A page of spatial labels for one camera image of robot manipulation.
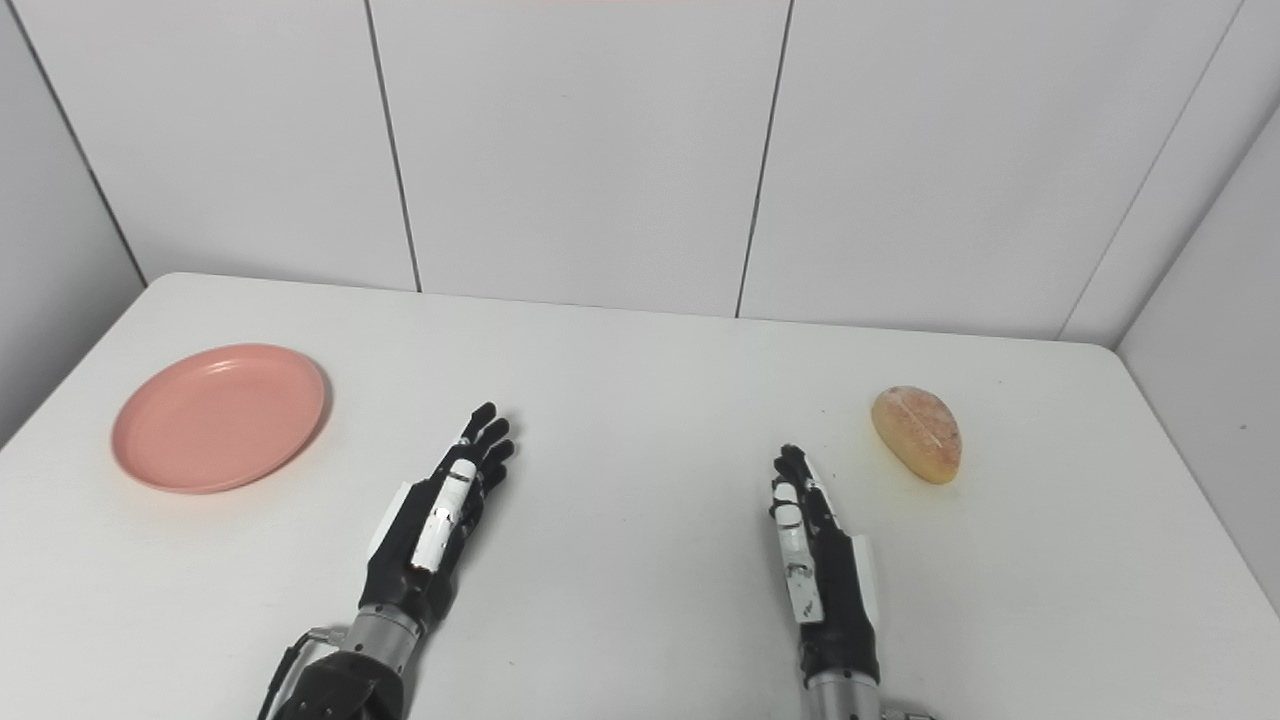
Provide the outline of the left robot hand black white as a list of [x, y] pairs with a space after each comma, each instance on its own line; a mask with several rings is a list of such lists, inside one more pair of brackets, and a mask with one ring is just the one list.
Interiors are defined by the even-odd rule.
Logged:
[[366, 564], [358, 606], [394, 609], [425, 630], [448, 614], [454, 574], [515, 455], [509, 420], [477, 407], [431, 474], [399, 489]]

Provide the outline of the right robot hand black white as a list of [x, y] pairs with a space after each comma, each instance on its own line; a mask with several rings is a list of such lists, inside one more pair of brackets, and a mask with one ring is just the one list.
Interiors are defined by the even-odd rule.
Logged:
[[879, 683], [879, 609], [867, 538], [844, 529], [826, 483], [800, 447], [782, 446], [774, 470], [769, 515], [799, 626], [803, 675], [850, 673]]

